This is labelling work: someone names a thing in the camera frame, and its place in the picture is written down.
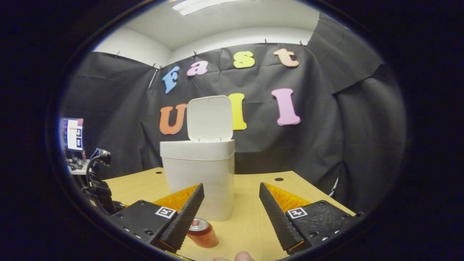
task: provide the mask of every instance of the ceiling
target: ceiling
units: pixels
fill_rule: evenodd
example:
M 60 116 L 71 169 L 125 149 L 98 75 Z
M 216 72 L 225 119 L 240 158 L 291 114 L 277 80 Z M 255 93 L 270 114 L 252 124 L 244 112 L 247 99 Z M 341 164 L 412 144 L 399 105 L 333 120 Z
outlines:
M 188 16 L 165 1 L 124 25 L 175 50 L 206 36 L 251 27 L 290 27 L 314 31 L 319 12 L 296 0 L 248 0 L 224 3 Z

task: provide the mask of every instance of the computer monitor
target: computer monitor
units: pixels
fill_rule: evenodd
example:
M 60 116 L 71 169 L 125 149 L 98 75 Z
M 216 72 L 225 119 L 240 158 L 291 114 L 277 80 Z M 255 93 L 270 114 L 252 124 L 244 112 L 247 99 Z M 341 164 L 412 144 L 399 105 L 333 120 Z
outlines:
M 60 133 L 62 146 L 65 150 L 71 152 L 84 152 L 83 145 L 83 126 L 84 119 L 79 118 L 61 118 Z

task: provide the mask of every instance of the red can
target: red can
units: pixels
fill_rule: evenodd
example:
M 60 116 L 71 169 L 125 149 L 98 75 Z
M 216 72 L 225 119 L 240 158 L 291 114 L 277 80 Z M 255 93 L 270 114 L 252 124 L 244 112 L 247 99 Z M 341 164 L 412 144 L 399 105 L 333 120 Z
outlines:
M 202 248 L 212 248 L 219 243 L 213 226 L 201 218 L 196 217 L 193 219 L 187 235 Z

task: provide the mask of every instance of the black curtain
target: black curtain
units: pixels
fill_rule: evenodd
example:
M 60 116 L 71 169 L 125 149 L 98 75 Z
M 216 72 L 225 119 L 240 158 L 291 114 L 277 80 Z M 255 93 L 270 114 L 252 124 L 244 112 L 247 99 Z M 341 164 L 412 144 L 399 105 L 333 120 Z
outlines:
M 294 52 L 297 67 L 273 52 Z M 255 64 L 236 68 L 234 54 L 253 53 Z M 208 72 L 187 76 L 191 64 L 208 61 Z M 169 93 L 162 78 L 175 66 Z M 293 90 L 301 122 L 277 124 L 271 91 Z M 113 155 L 105 178 L 162 166 L 160 141 L 188 140 L 187 113 L 173 135 L 159 130 L 160 109 L 193 98 L 243 93 L 245 130 L 235 130 L 236 174 L 293 170 L 352 210 L 372 209 L 399 173 L 406 117 L 399 87 L 380 57 L 354 33 L 321 19 L 308 46 L 250 44 L 189 57 L 162 70 L 122 57 L 90 53 L 71 81 L 63 116 L 84 118 L 87 151 Z M 175 123 L 177 111 L 170 113 Z

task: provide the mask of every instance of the open lid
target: open lid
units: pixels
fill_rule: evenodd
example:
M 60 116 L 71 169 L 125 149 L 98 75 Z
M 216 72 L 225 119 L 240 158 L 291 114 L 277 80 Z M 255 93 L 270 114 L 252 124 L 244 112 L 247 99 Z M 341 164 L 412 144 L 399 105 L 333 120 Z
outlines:
M 193 99 L 187 104 L 188 137 L 195 142 L 230 140 L 232 102 L 225 95 Z

